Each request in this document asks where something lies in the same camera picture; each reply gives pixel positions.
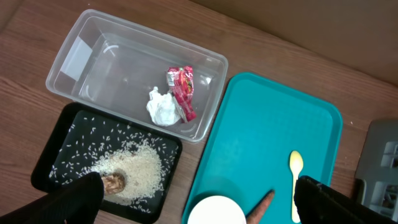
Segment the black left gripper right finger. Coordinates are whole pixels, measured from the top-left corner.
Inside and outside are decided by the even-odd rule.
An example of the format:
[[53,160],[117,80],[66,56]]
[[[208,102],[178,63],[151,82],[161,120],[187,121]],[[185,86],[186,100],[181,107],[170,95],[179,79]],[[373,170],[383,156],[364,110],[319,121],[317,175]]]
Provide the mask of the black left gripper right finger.
[[306,175],[296,181],[294,202],[302,224],[395,224]]

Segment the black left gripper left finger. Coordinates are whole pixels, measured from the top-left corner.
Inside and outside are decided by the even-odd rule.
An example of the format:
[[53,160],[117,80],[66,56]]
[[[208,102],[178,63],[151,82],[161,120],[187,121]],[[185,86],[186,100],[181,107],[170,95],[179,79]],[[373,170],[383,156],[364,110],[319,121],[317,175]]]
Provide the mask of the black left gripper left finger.
[[1,223],[93,223],[104,198],[104,185],[91,172],[66,187],[1,217]]

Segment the brown food scraps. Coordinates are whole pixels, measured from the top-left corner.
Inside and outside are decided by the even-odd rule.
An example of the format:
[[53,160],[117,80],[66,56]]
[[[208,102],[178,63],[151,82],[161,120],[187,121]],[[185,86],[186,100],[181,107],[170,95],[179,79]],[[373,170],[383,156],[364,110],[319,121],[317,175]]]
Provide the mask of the brown food scraps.
[[104,186],[105,195],[113,195],[122,192],[125,189],[125,178],[122,174],[113,173],[101,177]]

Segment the yellow plastic spoon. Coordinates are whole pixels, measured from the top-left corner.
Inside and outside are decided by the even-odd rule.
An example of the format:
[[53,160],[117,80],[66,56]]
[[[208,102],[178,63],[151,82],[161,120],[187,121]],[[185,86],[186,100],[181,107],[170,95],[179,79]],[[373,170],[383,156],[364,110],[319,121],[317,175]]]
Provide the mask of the yellow plastic spoon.
[[292,209],[291,219],[294,223],[300,223],[300,217],[298,215],[297,206],[294,202],[295,186],[299,178],[299,174],[303,169],[303,159],[298,151],[292,151],[290,153],[289,168],[292,173]]

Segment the white rice pile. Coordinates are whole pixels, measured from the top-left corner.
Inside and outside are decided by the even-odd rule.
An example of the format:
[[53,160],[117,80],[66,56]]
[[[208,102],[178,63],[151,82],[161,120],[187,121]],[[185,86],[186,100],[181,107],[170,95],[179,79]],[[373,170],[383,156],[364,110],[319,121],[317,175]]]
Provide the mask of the white rice pile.
[[81,111],[50,167],[49,179],[67,185],[90,172],[125,178],[125,189],[106,201],[154,213],[165,194],[179,143],[103,116]]

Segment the orange carrot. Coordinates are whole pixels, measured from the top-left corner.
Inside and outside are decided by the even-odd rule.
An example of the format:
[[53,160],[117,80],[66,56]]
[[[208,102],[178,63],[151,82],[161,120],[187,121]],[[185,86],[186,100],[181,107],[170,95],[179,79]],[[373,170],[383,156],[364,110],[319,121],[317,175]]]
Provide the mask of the orange carrot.
[[259,224],[263,218],[266,210],[269,208],[275,195],[274,190],[270,190],[262,199],[261,202],[253,209],[253,211],[246,217],[247,224]]

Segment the pink white bowl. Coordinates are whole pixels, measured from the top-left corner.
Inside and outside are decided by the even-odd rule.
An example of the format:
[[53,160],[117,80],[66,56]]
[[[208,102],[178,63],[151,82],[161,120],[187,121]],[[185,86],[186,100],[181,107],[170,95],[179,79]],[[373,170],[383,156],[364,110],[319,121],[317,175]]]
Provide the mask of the pink white bowl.
[[199,201],[191,210],[188,224],[246,224],[241,207],[232,199],[215,195]]

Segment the white tissue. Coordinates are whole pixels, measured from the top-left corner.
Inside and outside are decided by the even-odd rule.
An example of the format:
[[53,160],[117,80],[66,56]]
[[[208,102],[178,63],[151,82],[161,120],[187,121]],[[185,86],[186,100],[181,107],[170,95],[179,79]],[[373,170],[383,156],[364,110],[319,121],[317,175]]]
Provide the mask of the white tissue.
[[154,124],[158,126],[172,126],[181,119],[170,93],[161,95],[158,92],[158,87],[155,86],[149,92],[149,98],[150,100],[146,105],[146,109]]

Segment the red wrapper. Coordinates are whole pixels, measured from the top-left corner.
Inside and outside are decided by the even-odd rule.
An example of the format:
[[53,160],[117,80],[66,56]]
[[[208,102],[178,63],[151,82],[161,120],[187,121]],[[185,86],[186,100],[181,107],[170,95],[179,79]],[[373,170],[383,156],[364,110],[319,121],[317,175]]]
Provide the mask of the red wrapper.
[[193,68],[191,66],[169,67],[166,71],[169,92],[175,102],[176,109],[188,123],[197,117],[192,107],[193,100]]

